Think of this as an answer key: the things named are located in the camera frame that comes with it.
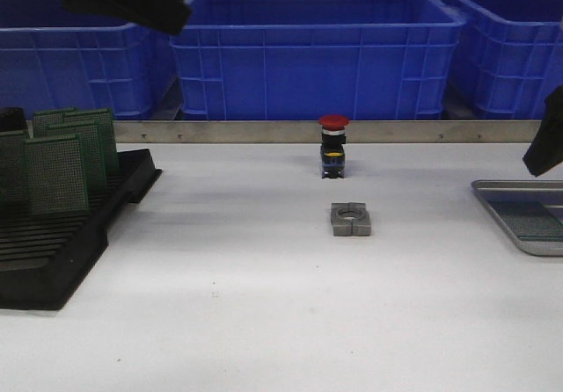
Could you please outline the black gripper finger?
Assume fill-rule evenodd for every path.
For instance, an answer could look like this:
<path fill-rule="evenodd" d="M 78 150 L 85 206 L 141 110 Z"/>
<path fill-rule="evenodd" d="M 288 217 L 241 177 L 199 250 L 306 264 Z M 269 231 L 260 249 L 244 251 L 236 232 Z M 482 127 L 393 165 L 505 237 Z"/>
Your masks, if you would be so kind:
<path fill-rule="evenodd" d="M 562 86 L 545 99 L 545 114 L 523 162 L 535 177 L 562 163 Z"/>

